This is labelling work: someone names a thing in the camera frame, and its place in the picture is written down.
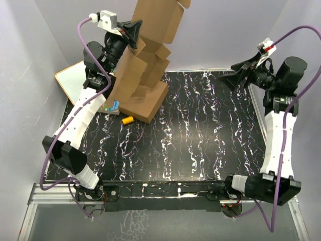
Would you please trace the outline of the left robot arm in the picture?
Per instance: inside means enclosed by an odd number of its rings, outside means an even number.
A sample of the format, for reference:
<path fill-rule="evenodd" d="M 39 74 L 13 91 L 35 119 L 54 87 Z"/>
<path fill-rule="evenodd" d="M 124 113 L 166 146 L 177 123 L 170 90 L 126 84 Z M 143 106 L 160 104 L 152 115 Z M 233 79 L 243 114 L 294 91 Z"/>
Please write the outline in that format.
<path fill-rule="evenodd" d="M 92 200 L 102 199 L 103 182 L 87 165 L 87 156 L 79 147 L 95 114 L 111 94 L 116 81 L 112 71 L 124 50 L 137 48 L 141 25 L 141 20 L 117 22 L 115 28 L 104 28 L 104 45 L 83 43 L 86 79 L 78 100 L 53 136 L 45 136 L 42 141 L 46 157 L 41 174 L 51 163 L 65 171 L 67 180 L 76 183 L 75 189 Z"/>

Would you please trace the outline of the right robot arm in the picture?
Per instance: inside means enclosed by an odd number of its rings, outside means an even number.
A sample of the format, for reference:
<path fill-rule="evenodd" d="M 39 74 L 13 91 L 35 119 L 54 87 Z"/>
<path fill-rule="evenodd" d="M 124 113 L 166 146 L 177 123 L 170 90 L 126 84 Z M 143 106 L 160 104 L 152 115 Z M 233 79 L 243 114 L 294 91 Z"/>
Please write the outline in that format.
<path fill-rule="evenodd" d="M 229 199 L 243 194 L 248 198 L 282 206 L 301 190 L 301 182 L 294 179 L 291 164 L 292 134 L 298 115 L 298 103 L 292 102 L 307 63 L 290 56 L 274 73 L 271 62 L 271 58 L 267 58 L 260 64 L 256 55 L 232 65 L 233 73 L 219 77 L 231 91 L 241 82 L 244 82 L 244 87 L 253 84 L 265 91 L 266 148 L 260 172 L 249 177 L 229 175 L 223 191 Z"/>

